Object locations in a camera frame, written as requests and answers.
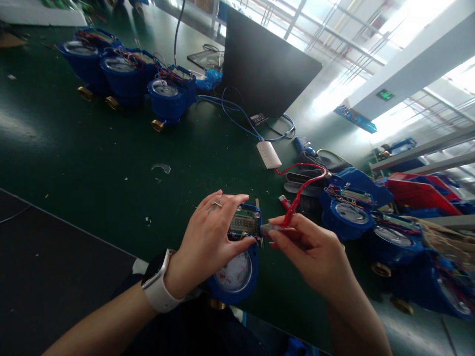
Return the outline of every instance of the blue cable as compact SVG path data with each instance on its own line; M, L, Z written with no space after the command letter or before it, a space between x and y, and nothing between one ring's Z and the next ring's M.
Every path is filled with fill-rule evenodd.
M209 95L197 95L196 97L201 99L201 100L204 100L204 101L207 101L207 102L210 102L214 105L220 105L221 108L223 109L224 113L228 116L228 118L233 122L235 123L236 125L238 125L241 129L243 129L244 131L246 131L248 134L251 134L253 135L254 137L257 137L259 139L259 141L268 141L268 142L273 142L273 141L278 141L280 139L283 139L285 138L289 133L291 133L294 129L295 129L295 123L293 122L293 120L290 118L289 115L287 114L283 114L282 116L284 118L286 118L287 120L290 121L290 123L292 124L292 127L285 133L283 134L282 136L280 137L277 137L277 138L263 138L259 132L257 131L257 129L254 127L254 125L252 124L251 122L251 119L248 117L248 115L246 114L246 112L244 111L244 109L233 103L232 101L229 101L229 100L225 100L224 99L224 94L226 92L226 90L228 89L229 87L226 87L223 91L223 95L221 96L221 98L217 98L217 97L214 97L214 96L209 96ZM237 93L240 95L241 99L244 101L244 99L242 98L242 95L241 93L239 92L239 90L237 90L235 87L231 87L233 88L234 90L237 91ZM229 107L227 105L224 105L224 103L227 103L227 104L230 104L233 107ZM238 124L230 115L229 113L227 112L227 110L230 110L230 111L241 111L244 116L246 117L247 121L249 122L249 124L251 125L252 129L254 130L254 132L251 132L249 131L248 129L246 129L245 127L241 126L240 124Z

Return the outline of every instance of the white adapter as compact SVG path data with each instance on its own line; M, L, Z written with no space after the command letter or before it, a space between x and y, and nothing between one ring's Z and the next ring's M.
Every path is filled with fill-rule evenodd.
M273 169L282 165L272 144L268 141L261 141L257 144L257 149L267 169Z

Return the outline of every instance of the exit sign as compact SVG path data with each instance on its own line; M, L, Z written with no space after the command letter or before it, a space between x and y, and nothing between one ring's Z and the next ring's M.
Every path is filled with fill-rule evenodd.
M394 94L391 93L390 91L387 91L386 89L381 90L376 96L380 97L384 101L390 101L392 98L394 98Z

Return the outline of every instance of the smartwatch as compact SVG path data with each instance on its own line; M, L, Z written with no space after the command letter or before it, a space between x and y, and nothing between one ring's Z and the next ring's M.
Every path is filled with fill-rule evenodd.
M148 302L159 313L167 313L175 308L183 299L175 299L165 287L163 277L167 272L170 256L174 250L163 250L148 265L142 279L142 289Z

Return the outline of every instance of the blue plastic bag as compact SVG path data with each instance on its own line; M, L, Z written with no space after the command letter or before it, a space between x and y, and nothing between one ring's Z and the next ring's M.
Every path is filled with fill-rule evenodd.
M215 69L210 69L204 74L206 79L196 80L196 86L201 90L212 91L221 82L221 80L223 80L223 73L220 73Z

